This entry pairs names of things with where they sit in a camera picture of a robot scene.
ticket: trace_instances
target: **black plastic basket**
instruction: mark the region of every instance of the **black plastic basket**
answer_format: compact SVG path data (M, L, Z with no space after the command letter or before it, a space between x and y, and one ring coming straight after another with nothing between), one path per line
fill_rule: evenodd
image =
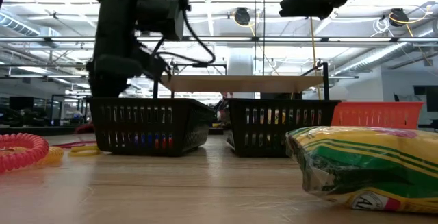
M214 111L193 99L92 98L97 146L124 155L180 156L207 141Z
M331 125L339 101L227 99L224 135L242 157L285 157L286 132Z

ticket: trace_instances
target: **coiled cord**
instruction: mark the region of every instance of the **coiled cord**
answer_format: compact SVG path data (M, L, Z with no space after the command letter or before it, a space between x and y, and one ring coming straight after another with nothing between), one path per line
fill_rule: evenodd
M17 151L10 148L22 148ZM49 153L48 142L32 134L0 136L0 173L33 165Z

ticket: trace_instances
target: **wooden table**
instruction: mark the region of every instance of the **wooden table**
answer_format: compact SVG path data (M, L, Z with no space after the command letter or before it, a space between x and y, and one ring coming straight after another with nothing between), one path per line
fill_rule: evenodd
M77 138L50 138L51 144ZM182 158L98 155L0 175L1 223L434 223L332 206L290 159L237 158L222 136Z

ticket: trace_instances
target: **red basket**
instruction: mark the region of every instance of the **red basket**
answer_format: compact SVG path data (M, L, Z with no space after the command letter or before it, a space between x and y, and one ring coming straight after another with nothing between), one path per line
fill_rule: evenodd
M342 102L331 125L417 129L422 102Z

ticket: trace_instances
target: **fluorescent light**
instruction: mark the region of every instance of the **fluorescent light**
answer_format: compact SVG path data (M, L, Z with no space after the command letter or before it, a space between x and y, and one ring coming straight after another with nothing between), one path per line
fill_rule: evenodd
M81 77L85 77L85 75L49 75L47 77L81 78Z
M391 38L329 38L329 42L389 42Z
M61 37L55 36L50 38L53 42L94 42L94 37L82 36L82 37Z
M158 42L161 39L159 36L138 36L140 42Z
M82 88L90 88L89 84L76 84L76 85Z
M291 38L284 38L284 37L265 37L260 38L260 41L265 42L311 42L312 38L310 37L291 37ZM315 42L320 42L321 38L315 38Z
M241 41L251 41L251 37L243 36L200 36L200 40L205 42L241 42ZM189 37L189 40L196 40L194 37Z
M41 37L0 37L0 42L44 42Z
M334 76L328 77L329 79L358 79L359 76Z
M438 38L400 38L398 42L438 42Z
M63 80L63 79L58 79L58 78L54 78L54 80L63 83L63 84L71 84L69 81Z
M46 74L50 73L48 70L42 69L40 67L34 67L34 66L21 66L19 67L21 70L30 71L32 73L40 73L40 74Z
M23 77L37 77L37 78L43 78L42 75L6 75L7 77L13 77L13 78L23 78Z

